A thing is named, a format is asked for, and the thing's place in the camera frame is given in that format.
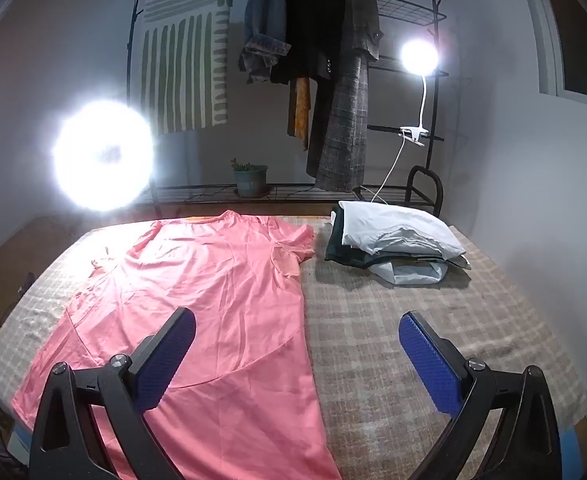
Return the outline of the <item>pink t-shirt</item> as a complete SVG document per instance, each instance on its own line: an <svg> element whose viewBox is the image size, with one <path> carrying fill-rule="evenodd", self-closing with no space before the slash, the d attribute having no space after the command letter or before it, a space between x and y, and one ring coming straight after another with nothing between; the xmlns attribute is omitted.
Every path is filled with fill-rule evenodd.
<svg viewBox="0 0 587 480"><path fill-rule="evenodd" d="M37 351L13 411L33 426L57 362L103 365L179 308L196 337L147 422L187 479L336 479L304 334L314 232L227 211L158 221L100 261Z"/></svg>

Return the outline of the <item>white folded garment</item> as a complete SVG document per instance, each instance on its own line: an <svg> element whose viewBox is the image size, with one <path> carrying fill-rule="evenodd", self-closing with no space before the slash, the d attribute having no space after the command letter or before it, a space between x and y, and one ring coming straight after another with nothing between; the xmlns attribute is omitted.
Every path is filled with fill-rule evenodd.
<svg viewBox="0 0 587 480"><path fill-rule="evenodd" d="M415 208L340 200L343 212L342 243L374 256L406 252L453 261L466 249L446 224Z"/></svg>

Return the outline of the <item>dark green folded garment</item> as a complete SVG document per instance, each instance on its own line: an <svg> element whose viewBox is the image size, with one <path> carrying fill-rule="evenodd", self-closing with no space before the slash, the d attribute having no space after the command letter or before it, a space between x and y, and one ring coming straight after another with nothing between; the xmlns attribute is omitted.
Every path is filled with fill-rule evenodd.
<svg viewBox="0 0 587 480"><path fill-rule="evenodd" d="M333 227L325 253L326 261L333 261L342 266L353 266L356 269L368 269L376 264L396 262L400 264L413 263L446 263L442 258L435 256L411 255L407 252L382 252L378 255L369 255L362 249L354 248L342 243L344 229L344 211L334 206Z"/></svg>

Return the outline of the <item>small potted plant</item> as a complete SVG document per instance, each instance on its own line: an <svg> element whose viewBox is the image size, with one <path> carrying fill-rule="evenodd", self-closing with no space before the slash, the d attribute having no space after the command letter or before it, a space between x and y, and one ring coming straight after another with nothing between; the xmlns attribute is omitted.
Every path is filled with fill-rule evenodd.
<svg viewBox="0 0 587 480"><path fill-rule="evenodd" d="M253 165L251 162L230 161L236 182L237 193L243 198L257 198L267 192L266 165Z"/></svg>

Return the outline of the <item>grey plaid hanging coat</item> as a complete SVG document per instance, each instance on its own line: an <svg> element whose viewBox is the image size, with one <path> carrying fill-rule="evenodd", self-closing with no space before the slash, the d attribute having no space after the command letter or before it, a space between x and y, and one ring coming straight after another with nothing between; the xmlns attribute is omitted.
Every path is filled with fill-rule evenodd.
<svg viewBox="0 0 587 480"><path fill-rule="evenodd" d="M377 0L331 0L331 76L318 89L307 173L318 188L351 192L364 182L368 68L379 60Z"/></svg>

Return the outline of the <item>orange hanging garment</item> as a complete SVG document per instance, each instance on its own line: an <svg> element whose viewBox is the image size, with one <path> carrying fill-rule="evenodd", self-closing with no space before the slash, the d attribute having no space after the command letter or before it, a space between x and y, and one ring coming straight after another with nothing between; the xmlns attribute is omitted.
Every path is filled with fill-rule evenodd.
<svg viewBox="0 0 587 480"><path fill-rule="evenodd" d="M288 134L302 142L305 151L309 149L311 83L307 77L290 81Z"/></svg>

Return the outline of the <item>white clip lamp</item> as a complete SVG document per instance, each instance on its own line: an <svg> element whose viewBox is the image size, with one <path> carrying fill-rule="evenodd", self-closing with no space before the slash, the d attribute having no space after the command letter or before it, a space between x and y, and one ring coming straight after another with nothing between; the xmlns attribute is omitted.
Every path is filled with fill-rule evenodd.
<svg viewBox="0 0 587 480"><path fill-rule="evenodd" d="M429 133L423 125L428 94L427 78L437 73L440 64L439 51L433 42L423 38L414 38L402 44L400 61L404 70L418 77L421 82L418 124L403 126L401 133L405 140L421 145L421 138Z"/></svg>

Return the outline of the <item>blue denim jacket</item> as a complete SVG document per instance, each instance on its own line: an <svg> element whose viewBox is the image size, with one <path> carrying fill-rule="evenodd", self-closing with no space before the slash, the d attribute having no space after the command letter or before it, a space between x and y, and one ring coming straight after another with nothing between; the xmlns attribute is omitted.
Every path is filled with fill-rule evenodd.
<svg viewBox="0 0 587 480"><path fill-rule="evenodd" d="M248 0L243 30L239 70L246 73L248 84L269 81L272 69L290 50L286 42L286 0Z"/></svg>

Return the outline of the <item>black hanging coat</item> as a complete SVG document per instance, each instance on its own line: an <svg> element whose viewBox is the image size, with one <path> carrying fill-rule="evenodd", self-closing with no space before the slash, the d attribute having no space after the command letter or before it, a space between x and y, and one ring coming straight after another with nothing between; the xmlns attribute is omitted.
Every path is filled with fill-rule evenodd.
<svg viewBox="0 0 587 480"><path fill-rule="evenodd" d="M307 174L322 179L321 161L338 69L337 25L333 0L286 0L288 54L272 70L272 81L287 84L307 77L311 83Z"/></svg>

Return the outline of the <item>green striped wall hanging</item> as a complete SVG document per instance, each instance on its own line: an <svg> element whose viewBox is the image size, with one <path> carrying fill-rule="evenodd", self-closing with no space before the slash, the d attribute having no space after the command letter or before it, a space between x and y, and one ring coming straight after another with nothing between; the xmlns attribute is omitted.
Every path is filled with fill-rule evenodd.
<svg viewBox="0 0 587 480"><path fill-rule="evenodd" d="M132 98L152 131L224 125L232 0L141 0Z"/></svg>

